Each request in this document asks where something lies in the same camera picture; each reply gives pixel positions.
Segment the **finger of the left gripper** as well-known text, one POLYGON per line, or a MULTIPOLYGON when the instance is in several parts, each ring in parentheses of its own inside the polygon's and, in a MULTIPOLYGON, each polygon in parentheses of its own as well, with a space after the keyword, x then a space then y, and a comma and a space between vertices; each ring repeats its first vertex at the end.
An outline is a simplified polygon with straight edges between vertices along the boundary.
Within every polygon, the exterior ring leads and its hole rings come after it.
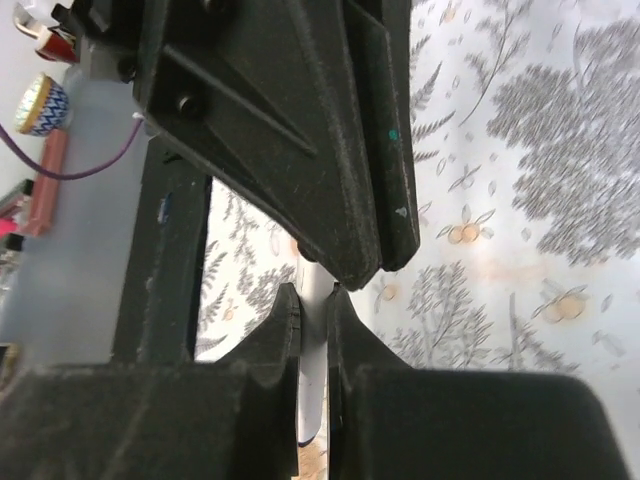
POLYGON ((381 254, 339 1, 148 1, 134 96, 181 156, 347 289, 381 254))
POLYGON ((420 246, 410 128, 409 1, 346 1, 348 44, 373 187, 382 269, 420 246))

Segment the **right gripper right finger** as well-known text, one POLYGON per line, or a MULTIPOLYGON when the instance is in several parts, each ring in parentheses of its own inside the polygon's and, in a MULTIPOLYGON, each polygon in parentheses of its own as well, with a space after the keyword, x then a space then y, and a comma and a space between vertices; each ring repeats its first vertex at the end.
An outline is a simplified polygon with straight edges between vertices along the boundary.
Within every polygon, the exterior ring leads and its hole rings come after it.
POLYGON ((411 367, 327 303, 332 479, 626 479, 605 410, 580 380, 411 367))

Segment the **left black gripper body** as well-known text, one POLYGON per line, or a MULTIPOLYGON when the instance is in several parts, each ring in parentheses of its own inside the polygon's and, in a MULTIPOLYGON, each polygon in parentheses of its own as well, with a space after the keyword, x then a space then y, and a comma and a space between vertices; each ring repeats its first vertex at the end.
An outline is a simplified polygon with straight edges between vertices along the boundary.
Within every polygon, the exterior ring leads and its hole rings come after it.
POLYGON ((51 16, 74 37, 79 68, 91 80, 130 83, 144 14, 143 1, 86 0, 54 5, 51 16))

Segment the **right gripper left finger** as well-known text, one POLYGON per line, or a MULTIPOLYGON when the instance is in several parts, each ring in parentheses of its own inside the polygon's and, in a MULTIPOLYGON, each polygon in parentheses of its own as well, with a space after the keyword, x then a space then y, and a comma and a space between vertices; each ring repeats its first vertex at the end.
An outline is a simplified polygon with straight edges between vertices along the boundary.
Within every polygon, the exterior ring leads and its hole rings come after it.
POLYGON ((266 319, 214 363, 22 373, 1 399, 2 477, 294 476, 300 320, 283 284, 266 319))

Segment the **black capped marker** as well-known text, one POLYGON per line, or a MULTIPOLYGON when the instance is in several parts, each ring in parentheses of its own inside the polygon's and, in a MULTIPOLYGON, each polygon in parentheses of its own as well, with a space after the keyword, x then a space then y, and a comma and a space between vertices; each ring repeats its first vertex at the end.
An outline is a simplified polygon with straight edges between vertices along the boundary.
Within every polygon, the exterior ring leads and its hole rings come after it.
POLYGON ((333 277, 318 263, 299 256, 296 293, 301 304, 301 355, 297 392, 297 441, 311 443, 320 430, 327 372, 326 302, 333 277))

